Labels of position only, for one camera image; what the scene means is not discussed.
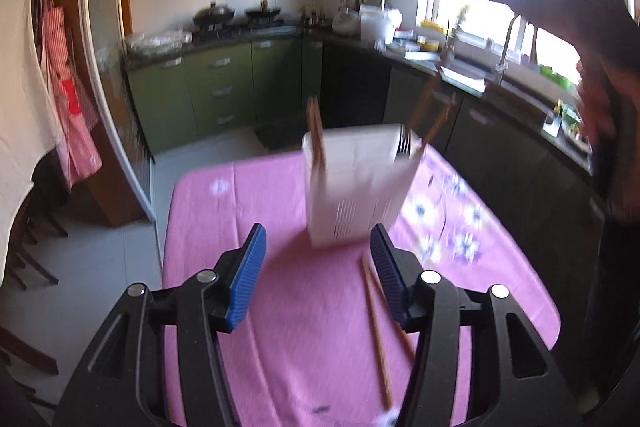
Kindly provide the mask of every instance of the apron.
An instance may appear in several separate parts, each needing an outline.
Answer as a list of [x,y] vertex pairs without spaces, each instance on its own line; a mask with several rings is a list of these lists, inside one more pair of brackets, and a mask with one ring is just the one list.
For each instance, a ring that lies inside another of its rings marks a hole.
[[102,167],[90,134],[98,116],[78,81],[75,63],[68,52],[64,9],[56,7],[53,0],[40,0],[40,36],[42,73],[64,134],[57,152],[71,190]]

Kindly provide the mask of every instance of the frying pan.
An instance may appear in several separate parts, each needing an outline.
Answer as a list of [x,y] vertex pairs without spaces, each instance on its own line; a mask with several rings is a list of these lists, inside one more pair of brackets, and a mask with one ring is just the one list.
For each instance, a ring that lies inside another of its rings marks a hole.
[[234,18],[236,11],[231,9],[225,4],[217,5],[215,2],[211,3],[209,8],[203,8],[193,18],[193,23],[200,28],[206,28],[207,26],[220,24],[230,21]]
[[244,10],[244,14],[249,17],[249,19],[273,19],[281,11],[282,8],[270,8],[267,10],[249,9]]

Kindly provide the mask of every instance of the kitchen countertop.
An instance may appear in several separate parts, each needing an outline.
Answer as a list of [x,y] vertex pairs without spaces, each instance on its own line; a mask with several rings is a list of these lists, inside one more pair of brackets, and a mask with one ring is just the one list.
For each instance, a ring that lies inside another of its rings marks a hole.
[[[313,38],[322,39],[323,41],[333,42],[335,44],[341,44],[350,46],[355,50],[359,50],[361,52],[368,52],[371,54],[375,54],[378,57],[384,58],[385,60],[391,61],[393,67],[402,69],[404,71],[419,71],[420,73],[428,74],[429,76],[434,76],[436,74],[435,65],[432,62],[428,61],[416,61],[416,60],[408,60],[407,58],[402,57],[399,54],[394,52],[385,51],[385,52],[377,52],[375,51],[369,43],[363,42],[358,38],[344,38],[335,34],[332,34],[326,30],[316,30],[316,29],[306,29],[305,35],[308,35]],[[523,115],[513,107],[513,105],[505,100],[503,97],[496,95],[491,90],[478,90],[476,89],[475,81],[471,81],[468,83],[462,83],[457,78],[460,78],[461,75],[452,74],[448,76],[444,75],[443,80],[455,87],[463,91],[465,94],[474,97],[478,100],[481,105],[483,105],[488,110],[497,113],[498,116],[503,117],[510,124],[520,129],[528,136],[533,137],[535,140],[544,140],[546,143],[554,146],[550,149],[551,153],[557,157],[567,168],[574,171],[583,181],[586,183],[590,183],[591,181],[591,168],[589,159],[582,153],[578,152],[573,145],[569,143],[562,133],[560,129],[550,129],[555,131],[557,134],[550,134],[545,130],[545,126],[542,124],[536,125],[529,118],[523,118]],[[517,87],[510,86],[510,91],[515,92],[521,98],[530,98],[529,95],[524,93],[523,91],[519,91]]]
[[[390,51],[378,52],[373,49],[372,45],[369,42],[361,41],[359,38],[346,38],[338,36],[331,30],[318,28],[296,28],[295,31],[286,34],[245,34],[236,38],[205,42],[196,40],[191,42],[190,44],[183,45],[178,50],[162,55],[155,55],[151,57],[129,56],[125,60],[125,69],[127,72],[135,71],[154,64],[161,64],[162,62],[172,60],[173,58],[181,57],[184,55],[209,49],[232,46],[234,44],[239,44],[242,42],[287,39],[302,35],[341,46],[348,46],[354,49],[354,51],[371,54],[377,58],[388,60],[391,62],[393,67],[400,70],[413,72],[414,74],[415,72],[423,73],[429,76],[434,76],[436,74],[436,69],[432,62],[428,62],[426,60],[408,60],[407,58],[404,58],[401,55]],[[464,63],[463,60],[459,59],[457,59],[456,62]],[[530,118],[523,117],[522,113],[513,107],[513,103],[510,103],[502,96],[497,95],[494,90],[482,90],[484,84],[490,82],[489,80],[481,82],[481,80],[468,78],[467,82],[463,75],[457,74],[455,72],[452,74],[447,74],[446,70],[443,80],[447,84],[463,91],[468,96],[474,97],[484,108],[497,113],[498,116],[502,117],[508,123],[523,131],[533,139],[543,140],[547,144],[552,145],[553,147],[550,148],[551,154],[558,158],[567,168],[575,172],[575,174],[578,175],[583,181],[585,181],[586,183],[590,183],[591,168],[589,159],[578,152],[569,143],[569,141],[564,137],[562,130],[559,130],[558,132],[557,126],[555,129],[551,129],[551,131],[555,131],[555,133],[550,134],[543,128],[541,124],[535,124]],[[530,98],[529,95],[527,95],[523,90],[519,90],[517,87],[510,86],[509,90],[515,93],[519,98]]]
[[240,35],[237,37],[211,41],[200,41],[198,40],[197,36],[194,36],[193,41],[189,44],[184,44],[182,47],[168,53],[150,56],[128,55],[124,62],[124,68],[127,72],[135,71],[141,68],[146,68],[148,66],[153,66],[155,64],[162,64],[163,62],[173,60],[177,57],[184,57],[185,55],[190,55],[192,53],[214,50],[216,48],[225,48],[227,46],[233,46],[234,44],[241,44],[243,42],[290,39],[292,37],[299,37],[300,35],[302,35],[302,31],[302,28],[296,28],[295,31],[292,31],[290,33],[251,34],[247,32],[244,35]]

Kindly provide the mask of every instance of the pink tablecloth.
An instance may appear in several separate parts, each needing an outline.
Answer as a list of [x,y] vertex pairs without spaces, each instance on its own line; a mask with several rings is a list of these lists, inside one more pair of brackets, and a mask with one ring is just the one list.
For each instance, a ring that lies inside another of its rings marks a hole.
[[[368,425],[383,412],[359,259],[368,242],[313,250],[306,233],[303,157],[268,156],[187,174],[175,186],[162,285],[181,284],[237,248],[254,222],[267,229],[267,255],[249,312],[220,334],[230,388],[246,427]],[[401,216],[390,230],[452,283],[486,291],[506,285],[551,347],[558,311],[496,217],[433,149],[424,156]],[[398,407],[411,362],[378,293],[378,317]],[[185,425],[175,330],[166,334],[172,419]],[[470,371],[461,334],[453,423],[464,421]]]

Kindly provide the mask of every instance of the floor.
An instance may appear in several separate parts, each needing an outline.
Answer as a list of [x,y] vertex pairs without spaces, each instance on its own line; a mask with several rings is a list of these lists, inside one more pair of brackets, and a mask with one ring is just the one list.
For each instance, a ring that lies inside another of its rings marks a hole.
[[[30,268],[23,271],[27,291],[5,281],[0,287],[0,324],[54,357],[60,374],[44,375],[12,357],[9,371],[14,378],[36,388],[38,397],[57,403],[84,349],[126,287],[133,282],[160,287],[175,182],[194,169],[268,153],[252,129],[242,128],[159,155],[152,173],[156,227],[140,221],[110,229],[91,196],[83,192],[74,194],[56,214],[68,238],[57,236],[47,225],[36,227],[38,244],[26,247],[60,284],[48,285]],[[51,411],[37,409],[51,421]]]

